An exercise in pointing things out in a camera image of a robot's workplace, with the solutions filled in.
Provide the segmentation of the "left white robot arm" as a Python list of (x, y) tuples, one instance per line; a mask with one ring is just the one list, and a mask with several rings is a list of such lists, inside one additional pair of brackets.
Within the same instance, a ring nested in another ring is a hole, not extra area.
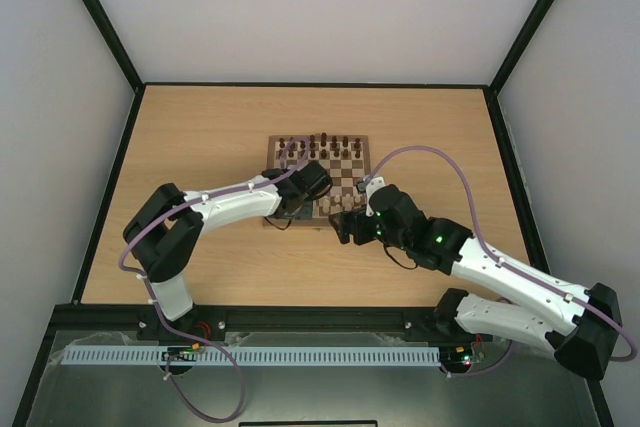
[(182, 191), (164, 184), (125, 227), (119, 268), (139, 275), (165, 319), (176, 321), (194, 307), (183, 270), (204, 234), (249, 218), (291, 218), (332, 186), (329, 172), (317, 161), (265, 170), (211, 190)]

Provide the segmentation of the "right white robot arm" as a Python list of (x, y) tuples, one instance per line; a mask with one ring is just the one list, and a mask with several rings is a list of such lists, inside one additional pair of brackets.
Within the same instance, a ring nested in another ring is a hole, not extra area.
[(501, 296), (491, 301), (450, 288), (434, 310), (445, 337), (464, 332), (489, 334), (540, 349), (565, 369), (603, 379), (621, 323), (616, 293), (597, 283), (592, 288), (561, 281), (494, 247), (446, 218), (428, 218), (395, 185), (374, 182), (366, 204), (330, 215), (341, 243), (379, 241), (396, 248), (420, 268), (470, 281)]

